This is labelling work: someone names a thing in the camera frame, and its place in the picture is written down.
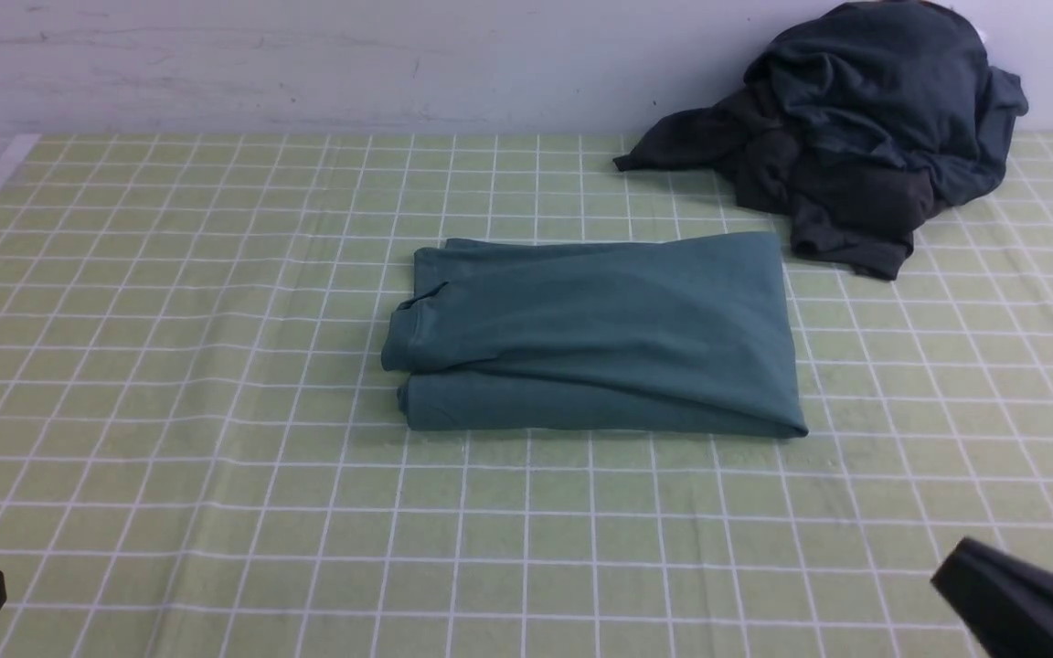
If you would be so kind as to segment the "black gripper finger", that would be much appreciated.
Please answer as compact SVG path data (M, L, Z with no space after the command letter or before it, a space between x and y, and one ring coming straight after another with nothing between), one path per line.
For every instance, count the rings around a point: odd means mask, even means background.
M1053 657L1053 572L965 537L931 585L990 657Z

